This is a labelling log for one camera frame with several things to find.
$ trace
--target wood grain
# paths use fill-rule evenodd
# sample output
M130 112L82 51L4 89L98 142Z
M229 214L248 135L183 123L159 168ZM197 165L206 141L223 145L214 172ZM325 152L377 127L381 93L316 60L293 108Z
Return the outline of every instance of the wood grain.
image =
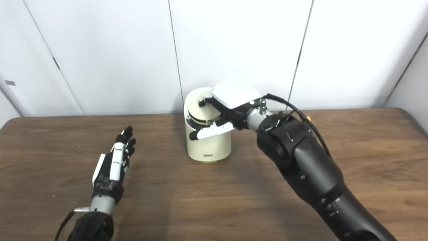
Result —
M363 205L398 240L426 240L428 140L415 121L394 108L305 113ZM0 239L52 240L68 211L89 205L98 157L127 125L137 144L113 215L118 240L336 240L251 131L233 132L226 160L199 163L186 154L180 114L8 122L0 130Z

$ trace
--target black cable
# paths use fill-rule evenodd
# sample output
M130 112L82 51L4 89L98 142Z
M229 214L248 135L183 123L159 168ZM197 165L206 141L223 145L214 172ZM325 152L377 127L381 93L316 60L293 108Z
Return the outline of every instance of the black cable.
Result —
M65 217L64 221L61 223L61 225L59 226L58 232L55 235L55 239L54 241L58 241L59 235L61 234L62 229L66 226L66 224L68 223L68 221L70 221L71 217L74 215L74 211L71 211L67 214L67 216Z
M314 126L314 124L313 124L310 120L308 120L308 118L305 116L305 114L303 114L303 113L302 113L299 109L297 109L294 105L290 104L290 102L286 101L286 100L285 100L285 99L283 99L283 98L280 98L280 97L278 97L278 96L275 96L275 95L273 95L273 94L267 94L267 95L263 96L262 98L263 98L263 99L271 99L271 100L274 100L274 101L276 101L276 102L282 103L282 104L284 104L284 105L286 105L286 106L290 107L293 111L295 111L295 112L300 116L300 118L301 118L303 121L305 121L305 122L309 125L309 127L310 127L314 132L315 132L315 135L318 137L318 139L319 139L319 141L320 141L320 143L321 143L322 147L324 148L325 152L327 153L327 155L328 155L328 156L331 156L331 155L330 155L330 151L328 150L327 144L325 143L325 141L324 141L324 139L322 138L321 134L318 132L318 130L317 130L317 128Z

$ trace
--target white wall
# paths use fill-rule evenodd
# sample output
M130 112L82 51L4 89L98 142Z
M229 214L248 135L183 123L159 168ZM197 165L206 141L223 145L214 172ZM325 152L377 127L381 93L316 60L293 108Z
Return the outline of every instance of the white wall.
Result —
M84 114L182 111L167 0L27 0Z
M0 90L0 129L7 121L15 117L19 117L19 114Z
M406 110L428 133L428 40L425 40L386 107Z
M24 116L82 114L22 1L0 0L0 77Z
M230 78L288 97L311 0L170 2L184 98Z
M428 32L428 1L315 0L290 102L381 107Z
M428 32L426 0L315 0L293 81L311 0L24 1L0 0L0 86L24 116L178 112L229 78L380 107Z

